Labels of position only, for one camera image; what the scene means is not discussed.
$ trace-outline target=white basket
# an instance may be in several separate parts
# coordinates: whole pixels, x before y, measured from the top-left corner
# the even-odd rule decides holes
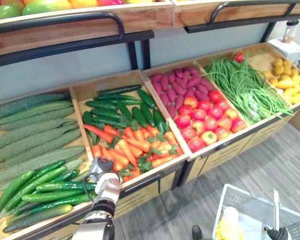
[[[239,212],[239,225],[244,240],[271,240],[264,227],[274,227],[274,204],[253,196],[240,188],[225,184],[218,211],[216,213],[212,239],[216,239],[218,223],[226,207],[234,207]],[[287,227],[293,240],[300,240],[300,214],[286,207],[279,208],[280,227]]]

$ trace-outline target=gray floor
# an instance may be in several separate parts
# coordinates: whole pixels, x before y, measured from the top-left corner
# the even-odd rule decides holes
[[[197,224],[211,237],[224,184],[300,213],[300,132],[286,124],[276,135],[206,174],[169,190],[115,221],[116,239],[190,240]]]

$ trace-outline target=white container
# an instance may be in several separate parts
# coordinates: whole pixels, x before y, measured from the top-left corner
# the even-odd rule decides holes
[[[297,63],[300,58],[300,45],[295,41],[284,43],[282,42],[282,38],[276,38],[269,40],[268,43],[274,46],[282,55],[294,64]]]
[[[218,223],[226,207],[234,207],[239,212],[239,226],[244,240],[271,240],[264,227],[274,227],[274,204],[256,197],[240,188],[225,184],[216,213],[212,239],[216,239]],[[279,207],[280,227],[285,226],[293,240],[300,240],[300,214],[286,207]]]

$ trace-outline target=wooden crate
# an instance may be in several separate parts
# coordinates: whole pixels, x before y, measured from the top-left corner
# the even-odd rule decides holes
[[[171,0],[174,5],[173,27],[207,24],[214,10],[224,1],[205,0]],[[222,9],[215,22],[225,22],[241,19],[283,16],[290,4],[265,4],[251,6],[225,7]],[[291,15],[300,14],[300,3],[291,12]]]
[[[18,16],[1,19],[0,24],[50,16],[106,11],[116,14],[121,19],[125,33],[135,33],[170,28],[173,9],[174,5],[169,0],[156,0],[150,3],[98,6]],[[0,33],[0,55],[117,34],[118,27],[112,19],[75,21],[4,32]]]

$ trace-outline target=green pepper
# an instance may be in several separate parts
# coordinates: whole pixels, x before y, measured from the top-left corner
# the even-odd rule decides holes
[[[71,9],[71,4],[68,0],[35,0],[24,7],[22,15],[40,14],[68,9]]]
[[[0,6],[0,19],[7,19],[20,16],[18,10],[11,5]]]

